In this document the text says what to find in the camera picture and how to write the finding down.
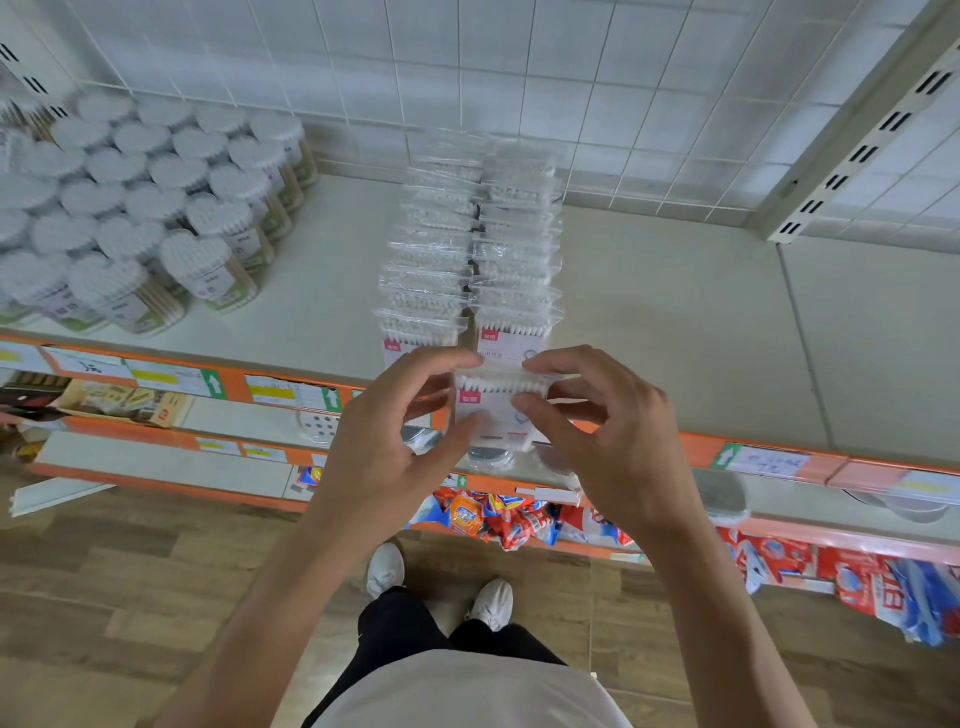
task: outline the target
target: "wooden floor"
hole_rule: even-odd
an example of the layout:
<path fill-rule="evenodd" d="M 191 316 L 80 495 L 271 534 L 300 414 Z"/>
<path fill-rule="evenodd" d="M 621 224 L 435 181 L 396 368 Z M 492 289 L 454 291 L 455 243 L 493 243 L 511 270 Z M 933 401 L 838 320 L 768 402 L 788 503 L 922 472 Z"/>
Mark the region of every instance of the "wooden floor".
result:
<path fill-rule="evenodd" d="M 0 728 L 143 728 L 196 665 L 296 517 L 107 491 L 0 522 Z M 648 570 L 404 533 L 408 585 L 450 629 L 492 576 L 515 621 L 597 673 L 636 726 L 695 724 L 670 610 Z M 907 644 L 836 599 L 756 597 L 823 726 L 960 725 L 960 649 Z M 275 726 L 300 726 L 356 646 L 362 574 L 336 594 Z"/>

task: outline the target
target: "plastic jar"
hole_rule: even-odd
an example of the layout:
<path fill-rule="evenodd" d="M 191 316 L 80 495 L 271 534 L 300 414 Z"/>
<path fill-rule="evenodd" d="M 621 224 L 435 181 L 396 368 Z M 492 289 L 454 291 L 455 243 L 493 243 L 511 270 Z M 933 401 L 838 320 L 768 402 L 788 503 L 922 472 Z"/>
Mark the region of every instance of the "plastic jar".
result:
<path fill-rule="evenodd" d="M 67 273 L 80 303 L 137 336 L 153 336 L 186 316 L 186 309 L 135 260 L 89 255 Z"/>
<path fill-rule="evenodd" d="M 220 132 L 233 139 L 250 130 L 250 115 L 238 107 L 203 104 L 197 108 L 197 124 L 207 133 Z"/>
<path fill-rule="evenodd" d="M 259 169 L 267 173 L 271 192 L 276 194 L 287 212 L 303 204 L 303 192 L 297 175 L 287 163 L 287 154 L 278 141 L 258 141 L 252 136 L 234 139 L 229 145 L 230 159 L 240 169 Z"/>
<path fill-rule="evenodd" d="M 93 152 L 110 145 L 113 127 L 104 121 L 66 118 L 55 121 L 50 127 L 50 134 L 63 149 Z"/>
<path fill-rule="evenodd" d="M 206 133 L 196 127 L 187 127 L 174 134 L 174 149 L 184 159 L 202 159 L 211 166 L 228 160 L 227 135 Z"/>
<path fill-rule="evenodd" d="M 158 124 L 131 121 L 113 133 L 113 143 L 126 155 L 158 155 L 174 148 L 170 130 Z"/>
<path fill-rule="evenodd" d="M 286 207 L 271 191 L 273 184 L 266 172 L 242 170 L 235 164 L 222 164 L 210 170 L 210 188 L 221 200 L 247 203 L 263 233 L 271 241 L 290 234 L 294 224 Z"/>
<path fill-rule="evenodd" d="M 22 209 L 34 216 L 45 215 L 57 209 L 59 195 L 60 186 L 53 180 L 0 175 L 0 212 Z"/>
<path fill-rule="evenodd" d="M 160 155 L 150 162 L 150 177 L 161 187 L 182 189 L 188 195 L 208 189 L 210 165 L 202 159 Z"/>
<path fill-rule="evenodd" d="M 263 270 L 276 259 L 274 246 L 254 221 L 247 203 L 195 195 L 186 206 L 186 217 L 198 234 L 222 237 L 250 273 Z"/>
<path fill-rule="evenodd" d="M 130 96 L 94 91 L 80 97 L 77 112 L 84 121 L 122 124 L 136 115 L 136 103 Z"/>
<path fill-rule="evenodd" d="M 87 215 L 74 216 L 66 212 L 51 212 L 38 217 L 30 231 L 30 242 L 41 255 L 66 253 L 79 257 L 96 250 L 95 238 L 99 223 Z"/>
<path fill-rule="evenodd" d="M 40 257 L 17 251 L 4 258 L 0 266 L 0 287 L 17 303 L 39 313 L 75 333 L 90 333 L 108 321 L 80 303 L 70 291 L 66 274 L 70 269 L 66 255 Z"/>
<path fill-rule="evenodd" d="M 98 184 L 93 180 L 76 180 L 64 186 L 60 204 L 71 215 L 92 215 L 103 218 L 123 211 L 127 189 L 122 184 Z"/>
<path fill-rule="evenodd" d="M 289 113 L 257 111 L 250 117 L 250 128 L 260 141 L 278 141 L 287 153 L 287 163 L 293 167 L 300 187 L 316 183 L 317 162 L 306 143 L 303 122 Z"/>
<path fill-rule="evenodd" d="M 186 227 L 186 192 L 142 182 L 127 193 L 127 213 L 140 222 L 163 223 L 168 228 Z"/>
<path fill-rule="evenodd" d="M 125 155 L 115 149 L 94 152 L 86 169 L 99 184 L 130 184 L 150 178 L 146 155 Z"/>
<path fill-rule="evenodd" d="M 23 172 L 55 182 L 86 177 L 87 154 L 82 149 L 61 149 L 52 141 L 39 141 L 24 151 Z"/>
<path fill-rule="evenodd" d="M 230 313 L 259 293 L 222 238 L 176 231 L 160 246 L 160 260 L 184 288 L 218 313 Z"/>
<path fill-rule="evenodd" d="M 193 104 L 178 99 L 143 99 L 136 112 L 144 124 L 157 124 L 171 132 L 190 126 L 194 120 Z"/>

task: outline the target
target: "white shirt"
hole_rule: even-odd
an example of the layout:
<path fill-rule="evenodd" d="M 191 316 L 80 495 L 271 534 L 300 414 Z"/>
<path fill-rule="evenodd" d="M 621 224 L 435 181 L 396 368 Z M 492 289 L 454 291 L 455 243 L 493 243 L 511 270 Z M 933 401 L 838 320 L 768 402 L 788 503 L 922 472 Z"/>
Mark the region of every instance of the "white shirt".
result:
<path fill-rule="evenodd" d="M 372 672 L 313 728 L 630 728 L 585 672 L 512 657 L 435 649 Z"/>

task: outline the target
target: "shoe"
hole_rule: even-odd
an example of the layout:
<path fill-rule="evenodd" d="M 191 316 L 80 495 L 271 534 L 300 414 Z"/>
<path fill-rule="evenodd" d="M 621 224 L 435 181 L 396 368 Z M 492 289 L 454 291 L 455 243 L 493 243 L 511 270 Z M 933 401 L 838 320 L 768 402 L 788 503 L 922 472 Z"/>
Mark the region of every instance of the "shoe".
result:
<path fill-rule="evenodd" d="M 467 619 L 479 619 L 493 632 L 510 624 L 514 613 L 514 588 L 510 582 L 496 578 L 480 590 Z"/>
<path fill-rule="evenodd" d="M 403 554 L 394 544 L 381 544 L 367 568 L 367 593 L 374 599 L 393 587 L 403 586 Z"/>

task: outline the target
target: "forearm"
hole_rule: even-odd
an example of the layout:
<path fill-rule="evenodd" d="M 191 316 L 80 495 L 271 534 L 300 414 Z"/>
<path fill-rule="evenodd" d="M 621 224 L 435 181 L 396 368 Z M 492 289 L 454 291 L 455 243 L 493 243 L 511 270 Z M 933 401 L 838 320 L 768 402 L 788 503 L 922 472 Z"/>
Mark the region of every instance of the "forearm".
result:
<path fill-rule="evenodd" d="M 670 600 L 698 725 L 815 728 L 726 545 L 706 514 L 690 521 L 640 543 Z"/>

